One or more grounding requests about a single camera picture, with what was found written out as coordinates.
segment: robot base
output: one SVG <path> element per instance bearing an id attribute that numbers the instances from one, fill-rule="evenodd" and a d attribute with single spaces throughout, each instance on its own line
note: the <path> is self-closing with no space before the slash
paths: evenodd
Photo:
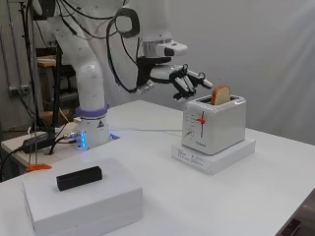
<path id="1" fill-rule="evenodd" d="M 255 153 L 255 146 L 256 141 L 246 139 L 217 154 L 207 155 L 178 144 L 171 147 L 171 156 L 202 173 L 215 175 Z"/>
<path id="2" fill-rule="evenodd" d="M 79 149 L 95 148 L 110 142 L 110 134 L 106 117 L 94 119 L 81 118 L 80 124 L 76 128 Z"/>

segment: white table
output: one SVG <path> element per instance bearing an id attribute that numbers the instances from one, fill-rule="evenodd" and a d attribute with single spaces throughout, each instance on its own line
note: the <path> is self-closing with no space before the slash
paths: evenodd
<path id="1" fill-rule="evenodd" d="M 121 140 L 59 161 L 117 158 L 144 188 L 143 220 L 108 236 L 273 236 L 315 187 L 315 147 L 247 130 L 257 152 L 216 176 L 170 157 L 180 141 L 182 112 L 136 101 L 110 110 L 108 123 L 128 128 Z M 0 185 L 0 235 L 31 236 L 21 191 L 23 176 Z"/>

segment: white box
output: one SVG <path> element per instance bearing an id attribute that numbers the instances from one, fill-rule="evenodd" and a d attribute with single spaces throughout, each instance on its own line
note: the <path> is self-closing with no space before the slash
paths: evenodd
<path id="1" fill-rule="evenodd" d="M 215 154 L 245 139 L 246 100 L 233 95 L 231 101 L 211 105 L 205 96 L 186 103 L 182 144 L 205 154 Z"/>
<path id="2" fill-rule="evenodd" d="M 59 192 L 56 176 L 93 166 L 102 180 Z M 115 159 L 59 164 L 28 174 L 23 184 L 36 236 L 98 236 L 143 216 L 143 190 Z"/>
<path id="3" fill-rule="evenodd" d="M 244 140 L 214 155 L 206 155 L 181 144 L 171 147 L 171 156 L 200 172 L 215 175 L 241 159 L 255 153 L 256 141 Z"/>

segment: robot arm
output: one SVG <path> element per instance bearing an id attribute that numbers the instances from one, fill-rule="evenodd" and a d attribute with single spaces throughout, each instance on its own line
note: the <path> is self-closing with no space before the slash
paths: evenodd
<path id="1" fill-rule="evenodd" d="M 144 56 L 137 59 L 137 92 L 144 93 L 155 84 L 174 85 L 178 93 L 173 98 L 180 100 L 194 96 L 198 85 L 211 89 L 213 84 L 206 80 L 204 73 L 194 73 L 188 70 L 188 65 L 166 65 L 172 57 L 183 55 L 188 49 L 174 41 L 169 32 L 167 0 L 131 0 L 131 5 L 133 1 L 138 14 L 137 18 L 130 19 L 133 25 L 139 25 L 144 50 Z M 122 11 L 128 12 L 129 6 Z M 120 16 L 124 14 L 118 11 L 116 18 Z"/>

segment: white wall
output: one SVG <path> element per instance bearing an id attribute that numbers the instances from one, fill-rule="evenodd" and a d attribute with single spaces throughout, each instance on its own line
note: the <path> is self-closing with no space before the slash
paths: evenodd
<path id="1" fill-rule="evenodd" d="M 178 63 L 244 96 L 249 128 L 315 144 L 314 0 L 169 1 L 174 39 L 190 48 Z M 180 107 L 159 92 L 146 98 Z"/>

